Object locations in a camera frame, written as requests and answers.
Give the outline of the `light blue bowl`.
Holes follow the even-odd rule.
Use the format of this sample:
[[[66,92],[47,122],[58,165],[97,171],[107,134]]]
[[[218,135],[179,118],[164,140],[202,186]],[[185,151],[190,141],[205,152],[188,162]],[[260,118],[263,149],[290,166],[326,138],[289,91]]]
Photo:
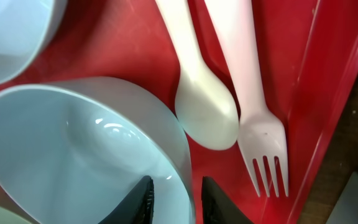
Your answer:
[[[154,223],[194,223],[186,134],[155,95],[93,77],[0,91],[0,186],[39,223],[98,223],[144,176]]]

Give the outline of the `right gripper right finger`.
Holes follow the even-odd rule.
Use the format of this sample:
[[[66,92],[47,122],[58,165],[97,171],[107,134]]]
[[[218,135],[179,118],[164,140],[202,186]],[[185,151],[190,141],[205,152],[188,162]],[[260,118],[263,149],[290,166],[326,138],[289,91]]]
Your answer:
[[[201,201],[204,224],[253,224],[212,177],[203,177]]]

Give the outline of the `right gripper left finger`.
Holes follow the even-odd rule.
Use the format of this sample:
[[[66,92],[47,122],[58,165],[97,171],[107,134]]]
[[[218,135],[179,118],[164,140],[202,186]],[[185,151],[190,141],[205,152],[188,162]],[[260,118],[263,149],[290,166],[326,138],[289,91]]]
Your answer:
[[[154,182],[146,175],[99,224],[152,224],[153,216]]]

